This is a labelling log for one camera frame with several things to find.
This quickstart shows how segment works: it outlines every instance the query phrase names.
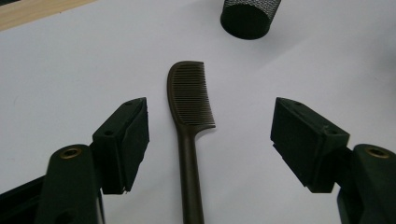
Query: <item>wooden strip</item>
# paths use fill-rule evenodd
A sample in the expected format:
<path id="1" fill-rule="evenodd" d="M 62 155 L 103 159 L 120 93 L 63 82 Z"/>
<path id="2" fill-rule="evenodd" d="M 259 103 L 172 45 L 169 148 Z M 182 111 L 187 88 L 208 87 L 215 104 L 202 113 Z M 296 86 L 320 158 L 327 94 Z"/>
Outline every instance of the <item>wooden strip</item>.
<path id="1" fill-rule="evenodd" d="M 96 0 L 21 0 L 0 7 L 0 31 Z"/>

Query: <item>table surface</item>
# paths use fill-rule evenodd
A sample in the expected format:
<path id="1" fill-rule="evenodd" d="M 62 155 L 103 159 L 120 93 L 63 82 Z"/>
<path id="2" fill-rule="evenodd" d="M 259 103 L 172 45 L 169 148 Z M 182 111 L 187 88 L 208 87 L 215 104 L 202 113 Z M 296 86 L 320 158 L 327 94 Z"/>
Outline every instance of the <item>table surface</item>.
<path id="1" fill-rule="evenodd" d="M 270 140 L 276 97 L 396 149 L 396 1 L 284 1 L 257 40 L 226 33 L 220 0 L 97 2 L 0 33 L 0 192 L 88 145 L 123 102 L 148 98 L 150 143 L 131 192 L 107 195 L 107 223 L 182 223 L 170 67 L 205 63 L 217 128 L 196 139 L 206 223 L 340 223 Z"/>

